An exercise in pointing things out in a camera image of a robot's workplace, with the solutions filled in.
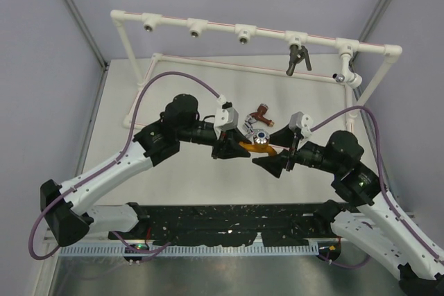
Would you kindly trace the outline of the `orange faucet blue knob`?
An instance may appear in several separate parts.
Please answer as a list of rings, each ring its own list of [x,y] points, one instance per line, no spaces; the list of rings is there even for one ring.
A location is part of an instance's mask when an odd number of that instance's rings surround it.
[[[239,142],[239,145],[251,153],[263,153],[268,156],[277,155],[276,150],[270,146],[270,135],[263,129],[253,130],[252,143]]]

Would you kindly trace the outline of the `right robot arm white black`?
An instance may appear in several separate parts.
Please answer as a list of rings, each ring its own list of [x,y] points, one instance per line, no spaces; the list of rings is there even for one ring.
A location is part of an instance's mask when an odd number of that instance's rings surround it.
[[[361,162],[364,149],[348,131],[334,132],[325,146],[308,141],[296,148],[298,133],[284,129],[271,135],[283,149],[253,163],[275,177],[296,164],[333,175],[336,194],[374,222],[362,225],[333,200],[325,202],[314,220],[321,236],[345,238],[385,267],[405,295],[443,294],[443,249],[433,242],[395,201],[382,176]]]

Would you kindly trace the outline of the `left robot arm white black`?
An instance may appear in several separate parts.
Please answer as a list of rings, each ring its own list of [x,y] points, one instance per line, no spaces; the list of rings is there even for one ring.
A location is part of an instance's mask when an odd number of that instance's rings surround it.
[[[116,156],[76,179],[62,184],[45,182],[40,188],[40,206],[57,244],[67,247],[101,232],[144,237],[149,220],[137,203],[98,206],[96,202],[126,180],[178,153],[181,142],[210,146],[215,159],[249,157],[239,144],[243,135],[237,129],[236,111],[227,107],[217,116],[213,123],[199,120],[198,100],[189,94],[177,95],[159,120],[132,136]]]

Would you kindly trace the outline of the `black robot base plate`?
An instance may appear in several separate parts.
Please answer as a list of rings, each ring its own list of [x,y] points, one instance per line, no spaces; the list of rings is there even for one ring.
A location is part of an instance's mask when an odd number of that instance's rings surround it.
[[[334,238],[330,224],[335,214],[357,207],[332,200],[321,204],[228,204],[147,206],[93,206],[64,221],[54,235],[62,247],[88,234],[105,232],[108,238],[152,240],[194,247],[250,246],[260,236],[266,247],[305,245],[310,238]]]

